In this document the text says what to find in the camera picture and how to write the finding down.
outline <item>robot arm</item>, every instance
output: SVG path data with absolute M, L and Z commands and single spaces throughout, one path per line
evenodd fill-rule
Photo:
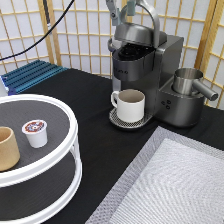
M 113 26 L 118 26 L 120 24 L 120 11 L 116 6 L 116 2 L 117 0 L 106 0 Z
M 110 18 L 112 19 L 112 25 L 118 26 L 120 21 L 120 11 L 119 8 L 116 6 L 117 0 L 106 0 L 107 7 L 110 11 Z M 128 16 L 134 16 L 135 15 L 135 5 L 136 0 L 129 0 L 127 2 L 127 15 Z

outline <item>k-cup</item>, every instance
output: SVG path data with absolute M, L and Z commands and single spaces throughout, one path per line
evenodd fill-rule
M 27 122 L 23 125 L 22 132 L 33 148 L 40 148 L 47 144 L 47 123 L 43 120 Z

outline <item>single-serve coffee machine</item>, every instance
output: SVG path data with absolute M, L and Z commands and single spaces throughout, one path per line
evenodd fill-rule
M 112 39 L 108 41 L 113 57 L 113 88 L 144 93 L 148 118 L 177 127 L 193 126 L 200 119 L 205 96 L 215 100 L 218 94 L 200 82 L 203 74 L 199 70 L 177 70 L 184 39 L 160 31 L 158 14 L 145 0 L 135 4 L 148 12 L 154 29 L 127 23 L 128 7 L 123 7 L 121 24 L 114 35 L 121 46 L 114 46 Z

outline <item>coffee maker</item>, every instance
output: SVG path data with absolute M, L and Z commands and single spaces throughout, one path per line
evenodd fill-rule
M 184 95 L 173 89 L 184 38 L 160 31 L 159 16 L 145 0 L 137 0 L 135 5 L 148 12 L 154 29 L 127 23 L 128 6 L 123 7 L 121 24 L 116 26 L 114 34 L 114 39 L 120 41 L 121 46 L 115 47 L 112 39 L 108 41 L 113 58 L 113 90 L 136 89 L 143 92 L 147 118 L 154 117 L 177 127 L 193 126 L 200 119 L 204 95 L 199 91 Z M 206 97 L 214 100 L 217 94 L 210 90 Z

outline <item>tan cup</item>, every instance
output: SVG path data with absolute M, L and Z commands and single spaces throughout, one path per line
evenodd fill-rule
M 11 128 L 0 127 L 0 171 L 8 170 L 19 161 L 20 153 Z

